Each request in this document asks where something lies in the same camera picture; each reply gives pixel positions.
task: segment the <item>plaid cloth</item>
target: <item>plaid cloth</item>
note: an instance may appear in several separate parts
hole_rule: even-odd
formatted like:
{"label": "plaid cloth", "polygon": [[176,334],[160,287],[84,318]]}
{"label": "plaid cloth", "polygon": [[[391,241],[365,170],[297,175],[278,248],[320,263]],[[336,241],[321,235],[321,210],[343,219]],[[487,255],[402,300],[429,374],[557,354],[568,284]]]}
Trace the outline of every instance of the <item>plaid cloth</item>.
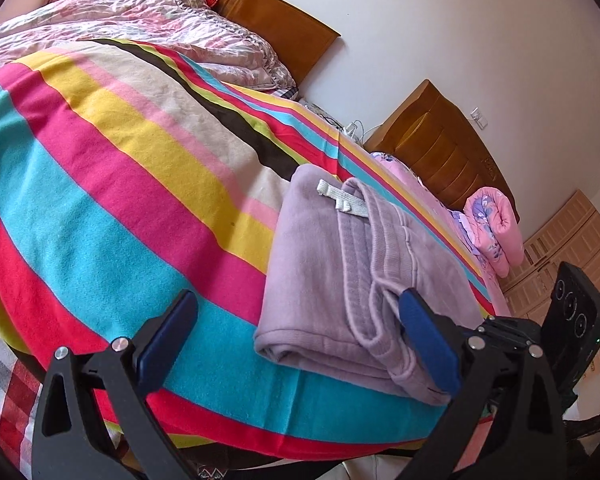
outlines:
{"label": "plaid cloth", "polygon": [[0,448],[31,478],[31,440],[42,384],[0,339]]}
{"label": "plaid cloth", "polygon": [[275,90],[265,90],[263,94],[273,95],[275,97],[282,97],[283,99],[289,99],[290,101],[298,101],[300,97],[300,91],[297,86],[291,88],[276,88]]}

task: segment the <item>folded lavender sweatpants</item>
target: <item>folded lavender sweatpants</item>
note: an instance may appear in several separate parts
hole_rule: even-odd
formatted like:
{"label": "folded lavender sweatpants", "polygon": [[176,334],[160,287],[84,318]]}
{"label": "folded lavender sweatpants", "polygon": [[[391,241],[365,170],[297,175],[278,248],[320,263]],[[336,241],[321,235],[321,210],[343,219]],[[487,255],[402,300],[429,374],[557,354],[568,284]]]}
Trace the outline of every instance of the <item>folded lavender sweatpants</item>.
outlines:
{"label": "folded lavender sweatpants", "polygon": [[[363,199],[369,218],[339,212],[320,179]],[[398,296],[414,286],[431,309],[476,328],[480,308],[456,258],[413,216],[358,179],[298,168],[285,195],[267,269],[260,355],[428,404],[445,404],[401,333]]]}

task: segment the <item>bed frame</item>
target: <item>bed frame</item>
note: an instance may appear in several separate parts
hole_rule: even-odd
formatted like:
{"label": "bed frame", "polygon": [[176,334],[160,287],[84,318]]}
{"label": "bed frame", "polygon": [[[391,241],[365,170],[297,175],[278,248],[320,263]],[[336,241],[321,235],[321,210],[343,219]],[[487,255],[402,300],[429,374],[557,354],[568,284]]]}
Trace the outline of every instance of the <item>bed frame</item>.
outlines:
{"label": "bed frame", "polygon": [[462,210],[483,186],[503,192],[516,219],[516,201],[493,157],[467,118],[424,80],[365,142],[368,152],[402,161],[449,209]]}
{"label": "bed frame", "polygon": [[297,85],[340,36],[282,0],[218,0],[214,10],[269,41]]}

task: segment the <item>pink floral comforter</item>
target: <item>pink floral comforter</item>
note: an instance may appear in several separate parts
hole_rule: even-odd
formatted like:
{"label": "pink floral comforter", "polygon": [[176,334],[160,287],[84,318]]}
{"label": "pink floral comforter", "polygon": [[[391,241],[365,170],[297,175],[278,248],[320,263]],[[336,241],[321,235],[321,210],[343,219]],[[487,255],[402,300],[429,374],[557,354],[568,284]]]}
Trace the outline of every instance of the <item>pink floral comforter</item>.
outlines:
{"label": "pink floral comforter", "polygon": [[61,41],[96,38],[168,46],[223,82],[254,90],[295,86],[269,43],[205,0],[59,0],[0,24],[0,67]]}

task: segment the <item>rainbow striped blanket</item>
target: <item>rainbow striped blanket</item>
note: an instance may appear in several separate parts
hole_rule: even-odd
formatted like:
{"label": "rainbow striped blanket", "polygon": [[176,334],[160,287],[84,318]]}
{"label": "rainbow striped blanket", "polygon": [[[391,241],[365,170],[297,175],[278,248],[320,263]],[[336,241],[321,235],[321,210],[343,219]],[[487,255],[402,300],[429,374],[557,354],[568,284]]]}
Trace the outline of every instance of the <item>rainbow striped blanket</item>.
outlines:
{"label": "rainbow striped blanket", "polygon": [[307,163],[414,215],[492,312],[450,228],[305,108],[222,84],[173,50],[97,40],[0,69],[0,334],[46,367],[59,346],[93,352],[133,335],[188,288],[198,323],[149,398],[178,446],[318,460],[426,437],[440,408],[253,350],[278,212]]}

